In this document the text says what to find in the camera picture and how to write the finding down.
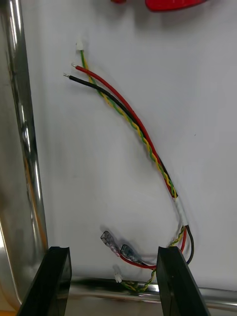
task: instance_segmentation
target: metal frame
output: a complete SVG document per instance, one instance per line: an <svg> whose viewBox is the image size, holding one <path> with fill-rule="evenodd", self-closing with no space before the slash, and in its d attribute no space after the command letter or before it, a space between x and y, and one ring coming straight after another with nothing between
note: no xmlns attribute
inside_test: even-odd
<svg viewBox="0 0 237 316"><path fill-rule="evenodd" d="M0 96L0 283L17 309L48 247L20 0L0 0ZM237 311L237 292L200 291L208 307ZM132 293L114 280L74 279L70 298L84 296L160 302L155 284Z"/></svg>

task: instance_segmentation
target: white surface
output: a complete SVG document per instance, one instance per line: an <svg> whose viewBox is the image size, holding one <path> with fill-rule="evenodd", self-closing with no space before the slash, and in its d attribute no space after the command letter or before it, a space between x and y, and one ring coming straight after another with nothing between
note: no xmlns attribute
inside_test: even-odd
<svg viewBox="0 0 237 316"><path fill-rule="evenodd" d="M134 131L90 88L62 76L89 64L140 116L181 196L199 286L237 290L237 1L154 14L143 1L22 0L50 245L75 275L147 279L100 240L110 229L156 255L177 229L166 187Z"/></svg>

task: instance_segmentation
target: green and yellow wire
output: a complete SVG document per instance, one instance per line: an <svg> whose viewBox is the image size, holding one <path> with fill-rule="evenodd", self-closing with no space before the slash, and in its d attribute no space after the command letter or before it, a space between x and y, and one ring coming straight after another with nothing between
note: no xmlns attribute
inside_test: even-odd
<svg viewBox="0 0 237 316"><path fill-rule="evenodd" d="M81 56L81 62L82 62L82 65L85 69L88 69L89 70L89 67L88 67L88 64L86 62L86 59L85 59L85 56L84 56L84 51L81 50L80 51L80 56ZM97 85L95 79L91 76L88 76L89 78L89 81L95 85ZM163 170L163 167L158 163L158 160L156 158L156 156L153 154L152 152L152 148L150 146L150 144L148 143L148 141L146 140L146 138L143 136L143 133L141 132L140 128L137 126L137 124L135 124L128 116L127 114L122 110L120 109L111 99L109 99L105 94L103 94L102 92L100 91L97 91L98 94L105 99L106 103L111 107L111 108L114 108L120 115L122 115L125 120L127 122L129 122L131 124L131 126L137 131L137 134L139 135L139 137L141 138L142 142L146 145L146 148L147 148L147 151L148 153L150 154L150 158L152 159L152 161L155 162L156 166L157 166L157 169L159 172L161 172L162 176L164 177L164 180L166 181L166 183L168 184L168 186L171 188L171 194L174 198L177 198L177 193L176 193L176 190L173 186L173 183L172 181L169 179L168 175L164 172ZM180 233L178 235L178 237L170 243L169 246L174 246L175 244L177 244L181 239L182 239L182 236L183 236L183 233L184 233L184 226L182 226L181 230L180 230ZM132 291L135 291L135 292L144 292L146 291L146 289L148 288L148 286L152 283L153 281L153 278L154 278L154 275L156 273L156 270L153 270L152 271L152 274L151 274L151 278L144 284L143 287L138 287L138 283L137 282L125 282L123 281L122 282L122 285L124 287L126 287L127 289L129 290L132 290Z"/></svg>
<svg viewBox="0 0 237 316"><path fill-rule="evenodd" d="M86 59L85 59L84 51L83 51L83 50L80 51L80 55L81 55L81 61L82 61L83 67L84 67L85 69L88 69L88 70L89 70L89 67L88 67L88 64L87 64L87 62L86 62ZM95 81L95 79L94 79L93 77L91 77L91 76L88 76L88 77L89 77L89 81L90 81L91 83L97 85L97 83L96 83L96 81ZM127 116L127 114L124 113L123 110L121 110L119 107L117 107L117 105L116 105L112 100L110 100L106 95L104 95L104 94L101 93L100 91L98 91L98 93L99 93L100 96L102 96L102 97L105 99L106 103L107 103L110 107L114 108L120 115L122 115L122 116L125 118L125 120L128 121L128 122L131 124L131 126L137 131L137 134L139 135L139 137L142 139L142 142L143 142L143 143L146 145L146 147L147 147L147 151L148 151L148 153L150 154L150 158L152 159L152 161L155 162L158 171L161 172L161 174L162 174L162 176L163 176L165 182L166 182L167 185L171 188L171 194L172 194L172 196L173 196L174 198L177 198L177 193L176 193L176 190L175 190L175 188L174 188L174 185L173 185L171 179L169 179L168 175L164 172L164 169L162 168L162 166L158 163L158 160L157 160L156 156L155 156L155 155L153 154L153 152L152 152L152 148L151 148L150 144L148 143L148 141L146 140L146 138L143 136L143 133L141 132L141 130L140 130L140 128L137 126L137 124L135 124L135 123L131 120L131 118L129 118L129 117Z"/></svg>

